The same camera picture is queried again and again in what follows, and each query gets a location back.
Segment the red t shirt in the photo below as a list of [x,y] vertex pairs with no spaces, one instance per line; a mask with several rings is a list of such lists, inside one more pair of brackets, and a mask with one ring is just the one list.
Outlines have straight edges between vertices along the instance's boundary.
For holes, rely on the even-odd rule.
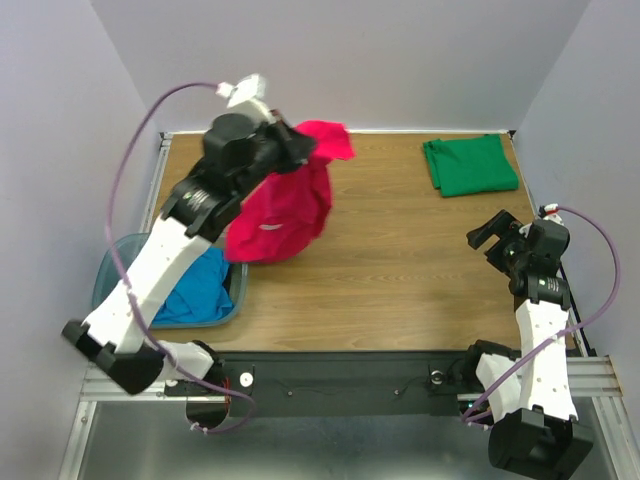
[[306,121],[296,131],[313,138],[316,149],[297,171],[269,175],[243,203],[226,235],[229,262],[282,262],[322,234],[333,204],[329,165],[350,160],[355,152],[341,123]]

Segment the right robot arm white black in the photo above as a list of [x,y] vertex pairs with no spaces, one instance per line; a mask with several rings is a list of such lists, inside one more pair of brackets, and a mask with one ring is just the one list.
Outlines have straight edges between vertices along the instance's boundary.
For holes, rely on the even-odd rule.
[[460,366],[463,384],[484,392],[491,465],[530,479],[568,479],[593,447],[580,424],[569,386],[567,351],[571,295],[561,279],[561,257],[570,241],[555,210],[529,224],[501,210],[467,234],[470,247],[497,241],[485,253],[509,279],[519,328],[520,352],[476,343]]

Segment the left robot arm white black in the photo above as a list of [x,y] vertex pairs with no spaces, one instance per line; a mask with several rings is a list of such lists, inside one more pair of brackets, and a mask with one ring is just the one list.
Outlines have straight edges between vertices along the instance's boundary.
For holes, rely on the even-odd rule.
[[178,281],[236,219],[244,200],[270,174],[305,165],[315,140],[281,118],[256,121],[228,113],[202,138],[203,155],[161,208],[142,250],[107,298],[63,337],[130,395],[154,382],[188,380],[199,393],[229,394],[216,353],[202,342],[157,340],[149,327]]

